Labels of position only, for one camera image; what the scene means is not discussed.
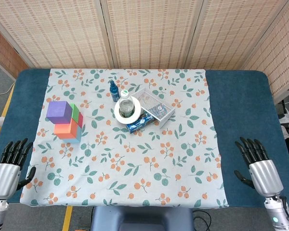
wire mesh basket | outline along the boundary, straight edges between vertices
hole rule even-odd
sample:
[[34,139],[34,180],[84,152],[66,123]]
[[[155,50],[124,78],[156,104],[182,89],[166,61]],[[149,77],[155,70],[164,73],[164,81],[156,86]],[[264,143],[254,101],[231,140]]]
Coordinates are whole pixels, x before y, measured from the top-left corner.
[[143,88],[132,95],[139,100],[141,108],[159,121],[161,128],[174,113],[174,108]]

clear plastic container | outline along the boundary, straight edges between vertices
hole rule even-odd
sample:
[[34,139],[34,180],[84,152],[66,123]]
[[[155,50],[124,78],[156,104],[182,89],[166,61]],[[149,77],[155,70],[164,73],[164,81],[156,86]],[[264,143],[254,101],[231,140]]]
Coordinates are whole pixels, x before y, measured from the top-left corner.
[[120,114],[124,118],[131,117],[135,111],[134,102],[131,98],[128,90],[121,91],[121,97],[119,99]]

floral tablecloth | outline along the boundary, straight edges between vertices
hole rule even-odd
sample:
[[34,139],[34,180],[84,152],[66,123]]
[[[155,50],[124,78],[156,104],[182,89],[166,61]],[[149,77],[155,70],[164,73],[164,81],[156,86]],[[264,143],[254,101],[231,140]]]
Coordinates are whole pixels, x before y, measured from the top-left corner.
[[[115,120],[110,80],[131,94],[147,88],[175,114],[130,134]],[[58,139],[45,118],[59,100],[84,116],[80,143]],[[27,205],[228,206],[205,70],[52,69],[30,166]]]

blue block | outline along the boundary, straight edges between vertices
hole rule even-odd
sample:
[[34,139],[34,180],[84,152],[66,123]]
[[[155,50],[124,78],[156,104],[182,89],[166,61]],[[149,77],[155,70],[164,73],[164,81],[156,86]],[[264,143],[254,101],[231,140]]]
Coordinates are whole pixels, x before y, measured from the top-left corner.
[[77,137],[76,139],[62,139],[64,143],[79,143],[81,140],[81,128],[77,128]]

orange block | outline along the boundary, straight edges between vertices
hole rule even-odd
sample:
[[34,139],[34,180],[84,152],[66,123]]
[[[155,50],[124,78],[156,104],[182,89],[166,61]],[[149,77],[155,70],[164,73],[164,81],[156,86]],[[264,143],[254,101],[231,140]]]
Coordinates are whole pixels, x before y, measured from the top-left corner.
[[75,139],[77,138],[78,124],[74,119],[71,119],[69,124],[55,124],[54,134],[60,139]]

